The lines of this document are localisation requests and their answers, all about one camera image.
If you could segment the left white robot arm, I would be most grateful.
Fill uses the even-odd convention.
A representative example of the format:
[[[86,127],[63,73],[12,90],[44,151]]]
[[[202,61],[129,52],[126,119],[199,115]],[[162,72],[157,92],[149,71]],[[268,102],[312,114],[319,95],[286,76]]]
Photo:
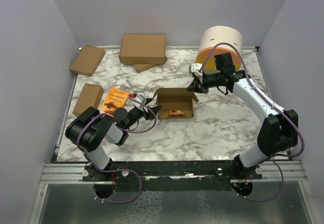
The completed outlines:
[[[70,123],[65,131],[65,136],[82,151],[95,168],[94,175],[101,181],[108,180],[112,174],[109,166],[112,160],[103,149],[103,140],[121,146],[130,133],[145,133],[154,128],[152,125],[142,131],[131,130],[131,126],[140,119],[153,120],[153,124],[157,123],[157,114],[161,106],[149,107],[147,104],[152,98],[135,95],[130,100],[134,105],[130,111],[121,107],[115,109],[112,115],[100,113],[98,109],[89,107]]]

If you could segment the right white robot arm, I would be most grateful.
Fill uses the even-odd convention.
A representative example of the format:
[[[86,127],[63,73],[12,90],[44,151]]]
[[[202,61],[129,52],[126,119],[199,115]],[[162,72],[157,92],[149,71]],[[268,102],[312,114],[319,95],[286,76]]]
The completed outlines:
[[[234,159],[233,175],[244,179],[251,168],[275,154],[296,146],[298,142],[298,114],[278,106],[258,89],[245,69],[237,71],[231,53],[214,56],[217,73],[206,74],[200,63],[189,66],[193,81],[187,91],[208,93],[212,87],[225,87],[225,95],[233,93],[243,100],[262,123],[255,145]]]

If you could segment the brown cardboard box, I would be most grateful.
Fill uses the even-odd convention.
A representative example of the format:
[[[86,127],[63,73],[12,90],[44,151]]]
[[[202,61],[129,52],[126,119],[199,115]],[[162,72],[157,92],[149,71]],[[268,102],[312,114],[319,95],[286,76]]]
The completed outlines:
[[[156,105],[161,106],[158,112],[159,120],[192,118],[194,116],[193,102],[199,102],[195,93],[188,92],[185,87],[159,88],[155,91],[153,98],[156,99]],[[185,116],[167,118],[169,109],[181,110],[185,113]]]

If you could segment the small orange toy car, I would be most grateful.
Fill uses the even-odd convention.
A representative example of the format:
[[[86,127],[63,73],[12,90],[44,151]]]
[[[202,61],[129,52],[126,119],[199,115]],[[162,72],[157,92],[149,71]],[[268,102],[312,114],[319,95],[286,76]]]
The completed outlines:
[[[182,112],[181,110],[169,109],[169,113],[167,115],[167,118],[184,117],[184,116],[185,116],[185,113]]]

